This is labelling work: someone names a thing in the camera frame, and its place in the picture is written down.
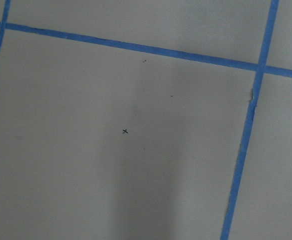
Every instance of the floor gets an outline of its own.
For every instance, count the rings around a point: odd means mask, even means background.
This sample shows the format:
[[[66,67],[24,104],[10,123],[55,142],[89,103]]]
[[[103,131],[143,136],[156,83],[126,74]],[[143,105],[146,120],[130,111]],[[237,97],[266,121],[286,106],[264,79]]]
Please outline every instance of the floor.
[[[292,240],[292,2],[0,0],[0,240]]]

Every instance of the gray floor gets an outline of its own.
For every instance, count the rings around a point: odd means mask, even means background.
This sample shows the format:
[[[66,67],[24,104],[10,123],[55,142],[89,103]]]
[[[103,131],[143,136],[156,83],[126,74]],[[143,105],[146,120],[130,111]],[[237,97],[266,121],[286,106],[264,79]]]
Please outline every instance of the gray floor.
[[[269,3],[12,0],[8,22],[257,63]],[[289,1],[267,64],[292,69]],[[0,239],[219,239],[254,75],[6,30]],[[292,78],[263,78],[229,239],[292,239]]]

